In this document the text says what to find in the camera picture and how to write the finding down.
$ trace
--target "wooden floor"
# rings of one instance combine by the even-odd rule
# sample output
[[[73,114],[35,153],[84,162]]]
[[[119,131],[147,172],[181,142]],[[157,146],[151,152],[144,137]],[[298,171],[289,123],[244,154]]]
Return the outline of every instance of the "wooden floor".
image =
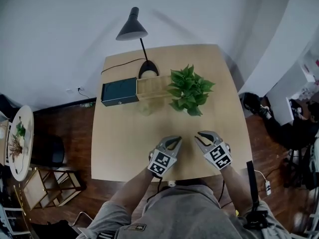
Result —
[[[62,137],[68,164],[80,171],[81,179],[87,188],[63,207],[36,209],[29,212],[33,223],[45,224],[67,220],[72,223],[80,211],[87,212],[95,217],[101,205],[123,185],[121,182],[102,181],[91,179],[91,138],[94,107],[69,107],[51,113],[35,115],[35,130],[44,131]],[[263,121],[258,116],[246,119],[253,152],[254,166],[266,176],[272,170],[281,166],[287,156],[287,150],[272,141],[268,136]],[[286,189],[283,187],[282,170],[273,171],[268,180],[271,182],[272,193],[266,197],[264,179],[257,174],[260,197],[267,202],[270,209],[280,223],[290,232],[301,232],[309,213],[314,207],[314,193],[302,189]],[[207,177],[205,181],[219,198],[222,187],[221,176]],[[146,199],[157,190],[157,183],[152,183],[147,194],[133,214],[132,220],[142,214]],[[227,190],[221,199],[221,206],[230,202]],[[234,213],[232,204],[224,208]],[[89,221],[81,219],[84,225]]]

